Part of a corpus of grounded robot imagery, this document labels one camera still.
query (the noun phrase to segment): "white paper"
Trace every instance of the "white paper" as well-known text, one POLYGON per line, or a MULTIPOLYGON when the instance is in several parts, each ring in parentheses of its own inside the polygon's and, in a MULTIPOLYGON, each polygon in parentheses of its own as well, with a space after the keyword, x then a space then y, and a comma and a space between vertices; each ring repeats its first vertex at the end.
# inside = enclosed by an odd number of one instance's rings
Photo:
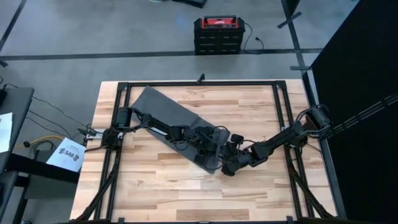
POLYGON ((50 156, 47 164, 78 172, 85 158, 85 150, 86 147, 65 138, 50 156))
POLYGON ((0 152, 6 152, 10 148, 12 131, 12 113, 0 115, 0 152))

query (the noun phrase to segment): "black table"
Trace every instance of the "black table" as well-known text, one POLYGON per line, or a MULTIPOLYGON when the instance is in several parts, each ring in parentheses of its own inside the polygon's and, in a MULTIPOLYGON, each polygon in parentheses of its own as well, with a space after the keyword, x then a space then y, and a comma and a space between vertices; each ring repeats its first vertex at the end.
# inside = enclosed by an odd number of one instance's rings
POLYGON ((0 183, 2 184, 2 202, 0 204, 0 220, 2 219, 8 200, 11 196, 14 186, 23 187, 24 191, 14 217, 14 223, 20 223, 25 210, 27 200, 25 193, 30 182, 28 177, 19 176, 19 172, 35 174, 56 180, 64 180, 71 183, 77 183, 79 173, 62 169, 56 166, 39 162, 35 159, 29 159, 12 153, 19 132, 24 123, 26 114, 29 110, 33 97, 33 88, 8 88, 7 96, 0 108, 0 114, 12 113, 12 131, 9 150, 0 153, 0 183))

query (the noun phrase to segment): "black mat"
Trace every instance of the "black mat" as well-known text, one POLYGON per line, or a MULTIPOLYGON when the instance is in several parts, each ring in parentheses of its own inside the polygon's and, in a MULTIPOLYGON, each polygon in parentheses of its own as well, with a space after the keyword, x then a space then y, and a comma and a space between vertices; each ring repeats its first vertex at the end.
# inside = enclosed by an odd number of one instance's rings
MULTIPOLYGON (((174 102, 167 96, 163 95, 159 91, 154 88, 147 86, 144 91, 141 93, 139 98, 132 105, 133 108, 140 110, 143 113, 151 114, 154 118, 159 121, 169 125, 187 125, 190 128, 195 128, 198 126, 210 126, 215 127, 204 119, 200 118, 199 115, 192 113, 190 110, 184 108, 178 103, 174 102)), ((134 121, 138 121, 136 116, 133 116, 132 119, 134 121)), ((158 140, 162 141, 170 148, 174 149, 185 158, 194 162, 195 156, 197 154, 197 149, 191 146, 188 146, 186 150, 179 151, 175 148, 175 146, 165 140, 163 135, 157 134, 153 131, 149 131, 153 136, 155 136, 158 140)), ((215 157, 210 157, 206 160, 205 165, 197 164, 202 169, 214 173, 216 168, 218 167, 218 156, 220 154, 220 147, 224 145, 224 143, 228 140, 229 131, 225 129, 215 129, 213 134, 213 140, 218 143, 217 152, 215 157)))

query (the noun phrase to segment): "gray floor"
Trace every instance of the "gray floor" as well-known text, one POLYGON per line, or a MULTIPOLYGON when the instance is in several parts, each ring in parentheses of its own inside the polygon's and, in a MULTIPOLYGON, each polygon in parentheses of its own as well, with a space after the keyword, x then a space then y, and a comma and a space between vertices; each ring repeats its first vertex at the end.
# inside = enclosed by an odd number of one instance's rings
MULTIPOLYGON (((301 48, 322 48, 355 6, 351 0, 301 0, 294 20, 301 48)), ((0 0, 0 35, 19 5, 0 0)), ((193 50, 193 21, 209 15, 235 14, 254 29, 248 49, 292 49, 280 0, 209 0, 204 9, 172 1, 148 0, 27 0, 0 56, 98 54, 193 50)), ((318 54, 305 54, 311 65, 318 54)), ((8 61, 0 67, 5 83, 35 88, 35 96, 60 107, 82 123, 93 117, 100 83, 108 80, 187 80, 205 73, 207 79, 300 78, 295 54, 104 58, 8 61)), ((70 132, 78 125, 47 105, 34 101, 32 111, 52 119, 70 132)), ((32 114, 28 115, 49 128, 32 114)), ((24 123, 19 143, 51 134, 24 123)), ((27 154, 16 149, 16 153, 27 154)), ((15 188, 1 223, 11 223, 20 189, 15 188)), ((35 199, 24 218, 34 223, 67 221, 73 197, 35 199)))

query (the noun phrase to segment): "wooden tabletop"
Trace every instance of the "wooden tabletop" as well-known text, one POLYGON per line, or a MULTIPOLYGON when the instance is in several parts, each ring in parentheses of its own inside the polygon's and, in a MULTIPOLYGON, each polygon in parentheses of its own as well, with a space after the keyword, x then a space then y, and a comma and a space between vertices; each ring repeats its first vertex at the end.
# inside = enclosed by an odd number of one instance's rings
MULTIPOLYGON (((286 82, 296 117, 308 108, 302 81, 286 82)), ((101 84, 94 128, 109 127, 117 84, 101 84)), ((130 103, 143 89, 132 89, 130 103)), ((231 133, 246 139, 263 141, 280 130, 271 86, 162 86, 156 89, 210 123, 226 126, 231 133)), ((87 148, 99 144, 100 140, 90 141, 87 148)), ((319 147, 314 140, 310 140, 310 144, 319 147)), ((79 216, 97 193, 104 154, 104 150, 86 153, 71 218, 79 216)), ((335 215, 320 152, 305 146, 303 161, 311 191, 335 215)), ((305 215, 301 191, 299 195, 305 215)), ((102 217, 107 201, 106 195, 102 217)), ((207 173, 144 129, 124 137, 114 222, 119 217, 127 222, 269 221, 286 220, 288 215, 295 216, 282 148, 275 150, 267 162, 254 168, 245 167, 234 177, 228 177, 220 170, 213 175, 207 173)))

